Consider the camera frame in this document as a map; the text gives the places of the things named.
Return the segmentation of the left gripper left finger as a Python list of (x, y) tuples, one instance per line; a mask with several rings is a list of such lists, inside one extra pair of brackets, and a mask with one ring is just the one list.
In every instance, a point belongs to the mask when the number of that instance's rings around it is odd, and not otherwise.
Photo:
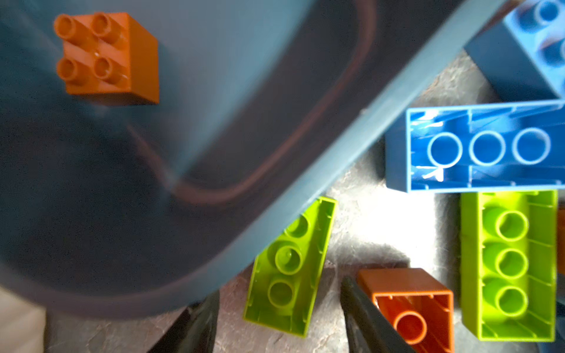
[(187, 307), (149, 352), (213, 352), (219, 308), (219, 291)]

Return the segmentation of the green lego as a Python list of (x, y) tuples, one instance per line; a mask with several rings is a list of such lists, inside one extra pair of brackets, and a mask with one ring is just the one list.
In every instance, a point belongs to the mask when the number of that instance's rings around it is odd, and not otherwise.
[(308, 335), (337, 205), (319, 197), (256, 257), (244, 320)]
[(461, 195), (464, 326), (480, 341), (553, 342), (558, 192)]

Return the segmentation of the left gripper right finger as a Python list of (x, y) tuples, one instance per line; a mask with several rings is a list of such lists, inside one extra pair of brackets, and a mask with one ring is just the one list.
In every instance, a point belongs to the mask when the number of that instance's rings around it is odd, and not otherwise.
[(349, 352), (414, 352), (350, 276), (341, 281)]

